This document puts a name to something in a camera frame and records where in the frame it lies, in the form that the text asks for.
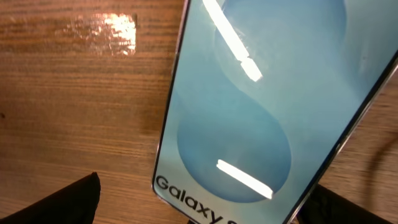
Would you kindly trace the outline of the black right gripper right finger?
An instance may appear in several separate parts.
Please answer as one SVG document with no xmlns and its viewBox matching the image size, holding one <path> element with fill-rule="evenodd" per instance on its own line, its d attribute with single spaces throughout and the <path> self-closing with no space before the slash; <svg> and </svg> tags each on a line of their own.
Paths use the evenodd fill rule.
<svg viewBox="0 0 398 224">
<path fill-rule="evenodd" d="M 392 224 L 317 185 L 297 214 L 300 224 Z"/>
</svg>

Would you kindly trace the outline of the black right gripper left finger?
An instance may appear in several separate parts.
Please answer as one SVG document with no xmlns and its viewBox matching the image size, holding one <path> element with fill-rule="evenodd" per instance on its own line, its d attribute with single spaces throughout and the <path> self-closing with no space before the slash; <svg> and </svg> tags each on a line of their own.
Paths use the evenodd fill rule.
<svg viewBox="0 0 398 224">
<path fill-rule="evenodd" d="M 96 172 L 1 219 L 1 224 L 92 224 L 100 200 Z"/>
</svg>

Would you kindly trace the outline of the blue screen smartphone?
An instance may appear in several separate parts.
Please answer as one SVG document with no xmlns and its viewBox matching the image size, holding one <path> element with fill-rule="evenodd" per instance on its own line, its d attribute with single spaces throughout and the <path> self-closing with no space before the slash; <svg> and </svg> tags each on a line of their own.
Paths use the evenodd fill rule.
<svg viewBox="0 0 398 224">
<path fill-rule="evenodd" d="M 396 69 L 397 0 L 187 1 L 152 178 L 196 223 L 287 223 Z"/>
</svg>

